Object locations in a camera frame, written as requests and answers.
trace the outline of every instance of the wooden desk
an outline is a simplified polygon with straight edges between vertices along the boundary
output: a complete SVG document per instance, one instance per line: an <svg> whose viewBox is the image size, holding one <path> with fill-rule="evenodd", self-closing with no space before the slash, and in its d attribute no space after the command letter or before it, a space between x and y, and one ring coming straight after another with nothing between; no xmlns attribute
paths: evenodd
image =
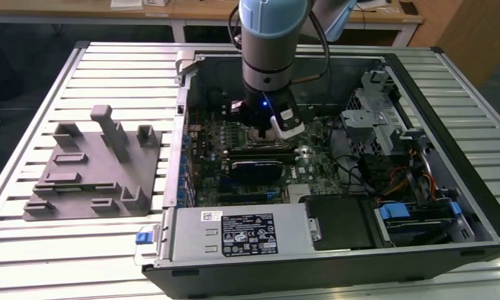
<svg viewBox="0 0 500 300"><path fill-rule="evenodd" d="M111 11L111 0L0 0L0 23L170 25L178 43L184 26L224 26L239 0L172 0L166 7ZM405 14L398 0L392 12L352 11L347 29L399 31L394 46L407 46L422 16Z"/></svg>

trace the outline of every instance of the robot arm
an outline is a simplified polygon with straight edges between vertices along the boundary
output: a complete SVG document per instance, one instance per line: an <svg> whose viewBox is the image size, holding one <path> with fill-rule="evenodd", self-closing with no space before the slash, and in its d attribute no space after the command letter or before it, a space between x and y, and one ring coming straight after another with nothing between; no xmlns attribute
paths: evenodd
<svg viewBox="0 0 500 300"><path fill-rule="evenodd" d="M312 12L315 5L323 14L343 7L331 22L340 32L355 3L356 0L319 0L316 3L311 0L240 0L246 123L260 133L272 128L276 136L287 139L304 131L291 84L319 79L327 69L318 75L292 80L300 30L310 17L322 39L326 36Z"/></svg>

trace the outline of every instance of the table leg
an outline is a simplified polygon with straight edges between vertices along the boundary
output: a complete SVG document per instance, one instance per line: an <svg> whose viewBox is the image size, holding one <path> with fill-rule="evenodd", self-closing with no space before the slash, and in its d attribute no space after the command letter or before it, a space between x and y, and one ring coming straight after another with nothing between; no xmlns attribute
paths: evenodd
<svg viewBox="0 0 500 300"><path fill-rule="evenodd" d="M175 43L186 42L186 21L184 20L171 20L170 25L172 27L172 34L175 35Z"/></svg>
<svg viewBox="0 0 500 300"><path fill-rule="evenodd" d="M405 24L399 34L396 35L395 42L392 42L394 47L409 47L411 38L414 37L415 30L418 30L419 24L409 23Z"/></svg>

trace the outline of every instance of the blue drive bracket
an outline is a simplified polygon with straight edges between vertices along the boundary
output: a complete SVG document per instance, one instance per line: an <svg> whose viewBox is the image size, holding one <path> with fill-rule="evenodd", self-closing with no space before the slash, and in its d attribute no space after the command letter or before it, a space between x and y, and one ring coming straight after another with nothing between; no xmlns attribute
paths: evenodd
<svg viewBox="0 0 500 300"><path fill-rule="evenodd" d="M384 204L379 208L382 219L387 220L391 218L407 218L410 217L410 211L405 203L390 203Z"/></svg>

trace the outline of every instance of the black cable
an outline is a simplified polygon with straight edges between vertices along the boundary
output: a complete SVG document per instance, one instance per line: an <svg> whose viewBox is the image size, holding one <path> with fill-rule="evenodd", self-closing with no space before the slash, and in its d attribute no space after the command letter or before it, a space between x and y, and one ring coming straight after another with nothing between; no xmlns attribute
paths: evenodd
<svg viewBox="0 0 500 300"><path fill-rule="evenodd" d="M351 191L351 186L352 186L352 185L360 185L360 186L363 186L363 184L354 184L354 183L352 183L352 172L354 172L354 169L359 169L359 166L354 166L354 167L351 167L351 169L348 170L348 185L347 185L347 191L348 191L348 192Z"/></svg>
<svg viewBox="0 0 500 300"><path fill-rule="evenodd" d="M351 158L351 159L355 159L358 161L359 157L356 157L355 155L348 155L348 154L339 155L338 157L335 157L336 165L344 172L347 172L347 174L350 176L352 176L359 181L359 183L366 188L366 191L367 191L368 194L371 194L374 196L378 196L378 197L383 197L384 195L379 191L376 191L376 189L364 181L364 179L362 177L359 177L354 172L351 172L351 170L348 170L346 167L343 167L343 165L338 162L339 158Z"/></svg>
<svg viewBox="0 0 500 300"><path fill-rule="evenodd" d="M334 130L336 129L335 126L338 125L340 118L342 118L340 116L335 118L334 123L332 123L332 128L330 129L328 138L326 139L326 145L328 145L330 147L332 146L332 133L334 133Z"/></svg>
<svg viewBox="0 0 500 300"><path fill-rule="evenodd" d="M238 36L238 34L243 33L242 30L239 30L239 33L238 33L238 28L240 27L242 27L242 18L239 17L235 22L234 39Z"/></svg>
<svg viewBox="0 0 500 300"><path fill-rule="evenodd" d="M242 49L242 44L239 44L238 41L235 40L234 28L232 28L232 20L234 20L234 16L235 16L235 13L238 12L238 10L239 10L239 4L234 7L232 12L230 13L230 17L228 17L228 34L230 34L230 40L232 41L232 44L240 50Z"/></svg>
<svg viewBox="0 0 500 300"><path fill-rule="evenodd" d="M366 30L367 28L367 22L366 22L366 10L359 6L359 4L356 3L356 6L359 7L359 9L362 10L362 16L363 16L363 30Z"/></svg>
<svg viewBox="0 0 500 300"><path fill-rule="evenodd" d="M324 57L326 57L324 58L326 59L324 68L323 68L323 71L319 74L295 79L294 81L291 81L292 84L307 83L308 81L314 81L314 80L319 79L320 77L323 77L326 75L326 73L328 72L328 69L331 67L331 47L328 45L328 40L326 39L326 33L324 33L323 26L322 26L322 24L319 22L319 19L315 16L315 13L312 11L310 12L310 20L311 20L311 23L314 24L316 34L319 35L319 39L322 40L322 44L323 44Z"/></svg>

